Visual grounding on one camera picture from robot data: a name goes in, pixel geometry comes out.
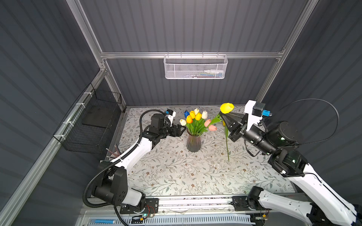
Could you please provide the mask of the orange yellow artificial tulip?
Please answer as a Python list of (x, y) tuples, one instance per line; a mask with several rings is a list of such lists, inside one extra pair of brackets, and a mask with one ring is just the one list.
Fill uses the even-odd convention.
[(186, 122), (187, 122), (187, 124), (193, 123), (193, 119), (192, 119), (191, 115), (188, 115), (188, 116), (187, 116)]

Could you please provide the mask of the yellow tulip with stem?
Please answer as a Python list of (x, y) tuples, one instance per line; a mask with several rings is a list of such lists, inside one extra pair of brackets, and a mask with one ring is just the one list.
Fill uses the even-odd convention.
[(190, 111), (189, 115), (190, 115), (190, 117), (191, 117), (192, 119), (195, 119), (195, 117), (196, 117), (194, 111)]
[(228, 157), (228, 161), (230, 160), (230, 154), (229, 154), (229, 148), (228, 148), (228, 135), (229, 135), (229, 130), (226, 126), (226, 122), (223, 121), (222, 125), (224, 127), (224, 134), (225, 134), (225, 143), (226, 143), (226, 152), (227, 152), (227, 157)]

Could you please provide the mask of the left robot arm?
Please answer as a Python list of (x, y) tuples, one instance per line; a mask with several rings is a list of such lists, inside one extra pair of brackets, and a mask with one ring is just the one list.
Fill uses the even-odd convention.
[(167, 137), (180, 137), (186, 130), (185, 126), (173, 124), (176, 112), (170, 109), (161, 111), (147, 110), (139, 119), (140, 135), (138, 140), (117, 158), (102, 161), (98, 173), (90, 180), (83, 192), (84, 205), (100, 208), (112, 205), (131, 206), (141, 211), (146, 204), (146, 196), (128, 185), (128, 172), (160, 140)]

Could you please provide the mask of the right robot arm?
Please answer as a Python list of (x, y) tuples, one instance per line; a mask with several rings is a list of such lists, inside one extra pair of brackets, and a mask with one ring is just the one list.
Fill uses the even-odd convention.
[(249, 208), (253, 211), (275, 210), (305, 222), (309, 226), (359, 226), (362, 223), (362, 207), (351, 204), (335, 192), (314, 170), (298, 148), (302, 136), (287, 121), (279, 121), (267, 131), (260, 129), (260, 122), (272, 114), (265, 105), (250, 100), (244, 113), (233, 112), (234, 105), (221, 105), (219, 117), (225, 122), (228, 139), (245, 142), (269, 156), (272, 168), (297, 185), (308, 197), (303, 202), (280, 196), (254, 186), (246, 198), (233, 198), (235, 210)]

